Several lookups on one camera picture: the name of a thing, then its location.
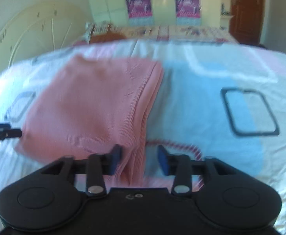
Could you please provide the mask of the pink knit sweater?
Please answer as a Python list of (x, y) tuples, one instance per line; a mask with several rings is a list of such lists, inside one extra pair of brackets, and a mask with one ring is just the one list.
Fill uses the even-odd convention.
[(159, 61), (74, 56), (28, 110), (16, 151), (50, 163), (120, 145), (122, 159), (107, 186), (141, 186), (147, 119), (163, 74)]

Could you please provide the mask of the pastel patchwork bed quilt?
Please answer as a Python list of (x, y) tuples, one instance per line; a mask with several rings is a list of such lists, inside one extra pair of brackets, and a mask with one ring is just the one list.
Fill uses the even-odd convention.
[(0, 123), (22, 127), (29, 108), (75, 55), (149, 58), (164, 76), (147, 120), (144, 187), (171, 188), (157, 145), (208, 156), (263, 181), (282, 198), (275, 228), (286, 234), (286, 54), (234, 44), (125, 40), (65, 48), (0, 75)]

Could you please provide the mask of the cream round headboard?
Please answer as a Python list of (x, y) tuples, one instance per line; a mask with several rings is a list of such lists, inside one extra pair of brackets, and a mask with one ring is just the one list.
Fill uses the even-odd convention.
[(69, 2), (27, 7), (0, 31), (0, 74), (19, 61), (71, 46), (91, 19)]

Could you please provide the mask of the orange knitted cushion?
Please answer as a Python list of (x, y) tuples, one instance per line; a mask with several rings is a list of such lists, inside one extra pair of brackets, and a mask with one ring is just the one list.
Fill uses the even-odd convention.
[(105, 34), (91, 36), (89, 43), (105, 43), (124, 39), (126, 39), (126, 36), (124, 36), (123, 34), (107, 32)]

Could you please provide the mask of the cartoon print yellow bedsheet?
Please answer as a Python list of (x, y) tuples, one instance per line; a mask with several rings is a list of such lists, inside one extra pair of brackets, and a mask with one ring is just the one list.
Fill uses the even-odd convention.
[(153, 39), (157, 41), (192, 41), (209, 43), (238, 42), (225, 30), (216, 27), (201, 27), (191, 25), (166, 25), (142, 27), (115, 27), (114, 30), (127, 39)]

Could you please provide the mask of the patterned white pillow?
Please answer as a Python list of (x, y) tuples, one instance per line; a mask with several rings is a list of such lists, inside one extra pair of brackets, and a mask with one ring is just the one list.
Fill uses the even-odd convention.
[(83, 37), (87, 43), (90, 43), (93, 37), (107, 34), (111, 31), (113, 24), (108, 21), (99, 23), (86, 22), (85, 23), (85, 34)]

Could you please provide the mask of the cream corner shelf unit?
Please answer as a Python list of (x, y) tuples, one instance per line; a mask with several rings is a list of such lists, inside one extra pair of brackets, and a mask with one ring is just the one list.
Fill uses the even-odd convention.
[(220, 28), (229, 31), (230, 21), (233, 18), (231, 13), (231, 0), (221, 0), (221, 20)]

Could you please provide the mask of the lower right purple poster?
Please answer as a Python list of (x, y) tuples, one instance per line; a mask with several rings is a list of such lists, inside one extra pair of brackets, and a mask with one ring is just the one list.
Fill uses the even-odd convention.
[(177, 18), (200, 18), (200, 0), (175, 0)]

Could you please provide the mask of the purple poster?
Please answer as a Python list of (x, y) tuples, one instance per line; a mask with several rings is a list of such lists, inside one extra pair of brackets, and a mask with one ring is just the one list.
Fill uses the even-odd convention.
[(177, 18), (200, 18), (200, 0), (175, 0)]
[(126, 0), (129, 18), (144, 18), (153, 15), (151, 0)]

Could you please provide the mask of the cream glossy wardrobe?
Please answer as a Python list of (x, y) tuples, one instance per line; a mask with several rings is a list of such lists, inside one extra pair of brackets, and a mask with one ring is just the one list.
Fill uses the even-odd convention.
[(221, 0), (200, 0), (200, 18), (177, 18), (175, 0), (151, 0), (153, 15), (129, 18), (126, 0), (89, 0), (95, 22), (108, 21), (117, 26), (201, 25), (220, 27)]

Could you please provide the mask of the lower left purple poster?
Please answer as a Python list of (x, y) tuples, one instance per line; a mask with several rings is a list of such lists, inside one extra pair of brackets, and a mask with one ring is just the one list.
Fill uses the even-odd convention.
[(153, 15), (151, 0), (126, 0), (129, 18), (144, 18)]

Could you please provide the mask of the brown wooden door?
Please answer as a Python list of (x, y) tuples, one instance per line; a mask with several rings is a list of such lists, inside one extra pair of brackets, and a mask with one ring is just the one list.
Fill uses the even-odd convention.
[(231, 0), (230, 34), (240, 44), (259, 44), (264, 7), (265, 0)]

